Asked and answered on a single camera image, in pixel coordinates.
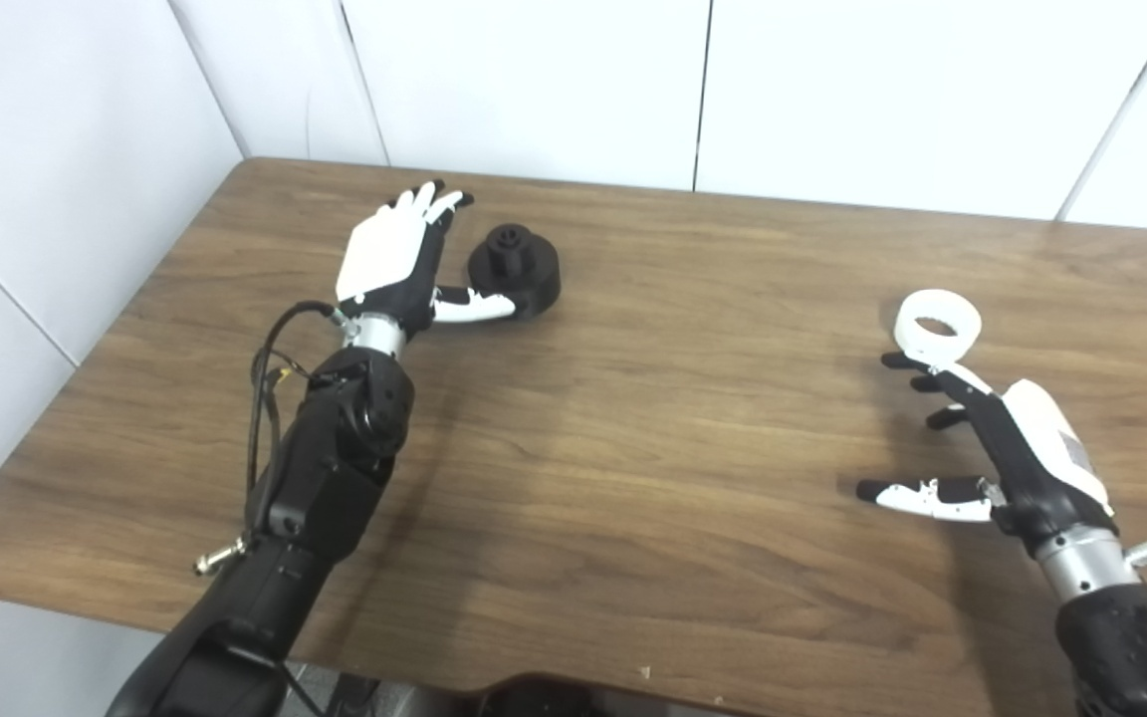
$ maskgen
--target black cylindrical object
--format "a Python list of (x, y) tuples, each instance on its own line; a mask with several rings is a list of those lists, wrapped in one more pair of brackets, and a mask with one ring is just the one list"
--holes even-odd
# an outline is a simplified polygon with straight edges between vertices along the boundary
[(555, 247), (522, 224), (494, 227), (471, 251), (468, 278), (481, 294), (501, 294), (513, 301), (513, 317), (518, 319), (537, 317), (561, 295)]

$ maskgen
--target robotic arm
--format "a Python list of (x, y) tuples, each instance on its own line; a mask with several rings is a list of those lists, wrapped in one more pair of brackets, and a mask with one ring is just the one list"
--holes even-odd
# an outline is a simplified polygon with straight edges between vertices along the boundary
[[(434, 321), (532, 317), (555, 302), (555, 250), (518, 224), (478, 248), (483, 268), (470, 274), (481, 290), (434, 285), (450, 223), (471, 203), (461, 192), (437, 198), (442, 189), (428, 182), (405, 192), (359, 224), (338, 272), (338, 307), (294, 305), (256, 352), (245, 530), (197, 559), (197, 575), (214, 580), (132, 672), (109, 717), (276, 714), (290, 685), (283, 660), (331, 569), (365, 533), (405, 444), (414, 405), (399, 363), (405, 345)], [(329, 318), (343, 346), (305, 372), (304, 403), (279, 436), (272, 385), (282, 373), (270, 373), (268, 360), (297, 313)], [(260, 412), (274, 437), (256, 481)]]
[[(916, 322), (961, 327), (933, 335)], [(998, 393), (957, 364), (980, 332), (968, 301), (916, 291), (897, 318), (900, 352), (891, 368), (914, 368), (914, 390), (953, 400), (930, 414), (933, 430), (969, 422), (998, 473), (930, 481), (861, 481), (859, 498), (938, 521), (993, 521), (1020, 539), (1060, 599), (1055, 632), (1075, 672), (1080, 717), (1147, 717), (1147, 541), (1121, 547), (1109, 494), (1054, 399), (1032, 381)]]

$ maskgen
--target black cable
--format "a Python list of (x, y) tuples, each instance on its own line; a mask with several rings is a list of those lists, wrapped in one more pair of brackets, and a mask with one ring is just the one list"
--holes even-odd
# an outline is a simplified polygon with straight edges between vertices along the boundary
[(304, 689), (304, 685), (301, 685), (299, 680), (295, 679), (295, 676), (290, 672), (290, 668), (286, 667), (286, 662), (281, 663), (281, 668), (282, 677), (286, 677), (287, 684), (290, 685), (290, 691), (295, 693), (295, 697), (299, 699), (299, 702), (304, 703), (304, 706), (309, 708), (309, 712), (313, 714), (313, 717), (327, 717), (327, 714), (325, 714), (325, 711), (318, 707), (318, 703), (313, 702), (313, 699), (310, 697), (309, 691)]
[[(251, 427), (250, 434), (247, 436), (245, 441), (245, 491), (250, 493), (255, 489), (255, 473), (256, 466), (259, 462), (259, 428), (260, 418), (263, 418), (265, 410), (264, 395), (267, 391), (268, 382), (263, 380), (263, 376), (268, 373), (268, 356), (273, 353), (273, 344), (276, 343), (276, 337), (281, 335), (282, 329), (286, 328), (286, 324), (290, 322), (290, 319), (298, 317), (301, 313), (317, 312), (321, 313), (322, 317), (330, 318), (336, 312), (333, 305), (323, 303), (323, 301), (299, 301), (298, 304), (291, 305), (286, 312), (278, 317), (276, 321), (273, 322), (273, 328), (270, 328), (267, 338), (264, 340), (264, 344), (259, 348), (258, 352), (255, 354), (255, 367), (251, 371), (251, 376), (258, 376), (259, 380), (255, 381), (255, 390), (251, 400)], [(262, 528), (268, 522), (268, 505), (273, 500), (273, 493), (276, 493), (276, 486), (273, 485), (274, 481), (278, 481), (276, 471), (270, 471), (268, 484), (264, 486), (264, 494), (260, 496), (260, 509), (255, 514), (255, 521), (251, 528)]]
[[(259, 354), (260, 351), (263, 350), (264, 350), (263, 346), (260, 346), (259, 349), (255, 350), (255, 353), (251, 354), (251, 384), (255, 383), (255, 365), (259, 364)], [(313, 376), (313, 373), (306, 371), (306, 368), (304, 368), (304, 365), (296, 361), (296, 359), (290, 358), (290, 356), (287, 356), (286, 352), (279, 351), (278, 349), (273, 349), (268, 350), (268, 353), (272, 356), (276, 356), (282, 361), (286, 361), (286, 365), (290, 367), (291, 372), (295, 372), (296, 374), (299, 374), (305, 379)]]
[[(279, 466), (279, 460), (281, 460), (282, 450), (282, 414), (276, 410), (276, 384), (282, 381), (281, 371), (272, 371), (264, 375), (264, 412), (268, 414), (268, 471), (276, 473), (276, 467)], [(265, 491), (265, 494), (272, 494), (272, 491)], [(260, 496), (260, 505), (263, 505), (264, 496)], [(259, 514), (256, 514), (255, 522), (247, 525), (247, 528), (260, 528), (263, 525), (263, 519), (260, 516), (266, 516), (268, 513), (268, 507), (263, 507)]]

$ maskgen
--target wooden tabletop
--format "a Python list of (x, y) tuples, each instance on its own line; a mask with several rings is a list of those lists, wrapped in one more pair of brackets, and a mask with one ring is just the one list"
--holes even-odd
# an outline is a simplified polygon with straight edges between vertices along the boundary
[[(427, 172), (241, 164), (0, 471), (0, 600), (169, 630), (237, 535), (250, 356), (331, 298), (351, 226)], [(1147, 231), (445, 176), (442, 280), (498, 223), (555, 242), (536, 321), (406, 351), (409, 444), (296, 645), (454, 691), (545, 673), (790, 717), (1070, 714), (1019, 541), (852, 498), (989, 471), (884, 371), (906, 294), (985, 318), (968, 365), (1060, 400), (1147, 539)], [(301, 363), (322, 321), (283, 333)], [(283, 384), (283, 404), (301, 385)]]

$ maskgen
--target white plastic ring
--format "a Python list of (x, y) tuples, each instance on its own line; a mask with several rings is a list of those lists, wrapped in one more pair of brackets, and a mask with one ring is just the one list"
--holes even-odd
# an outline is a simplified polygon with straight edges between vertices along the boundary
[[(941, 321), (954, 332), (954, 336), (928, 330), (919, 324), (919, 319)], [(929, 366), (953, 364), (963, 358), (970, 345), (976, 343), (976, 336), (980, 336), (980, 312), (954, 291), (916, 290), (902, 302), (892, 336), (907, 358)]]

